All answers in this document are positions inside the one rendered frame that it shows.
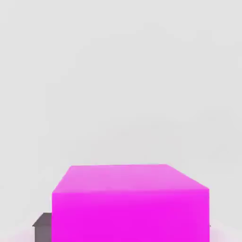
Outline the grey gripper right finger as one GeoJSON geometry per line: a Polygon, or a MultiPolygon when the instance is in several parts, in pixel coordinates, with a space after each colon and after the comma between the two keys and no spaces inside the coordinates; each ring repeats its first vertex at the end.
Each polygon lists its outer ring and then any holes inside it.
{"type": "Polygon", "coordinates": [[[210,242],[229,242],[230,237],[224,228],[219,226],[210,226],[210,242]]]}

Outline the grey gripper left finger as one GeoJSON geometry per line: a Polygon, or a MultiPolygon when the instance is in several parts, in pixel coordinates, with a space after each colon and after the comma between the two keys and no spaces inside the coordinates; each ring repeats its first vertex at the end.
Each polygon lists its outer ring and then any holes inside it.
{"type": "Polygon", "coordinates": [[[30,229],[14,235],[11,242],[52,242],[52,213],[42,213],[30,229]]]}

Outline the small magenta cube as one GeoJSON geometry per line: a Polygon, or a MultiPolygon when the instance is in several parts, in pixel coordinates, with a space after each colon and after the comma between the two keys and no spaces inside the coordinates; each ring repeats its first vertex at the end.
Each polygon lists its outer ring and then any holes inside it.
{"type": "Polygon", "coordinates": [[[166,164],[71,166],[52,242],[210,242],[209,189],[166,164]]]}

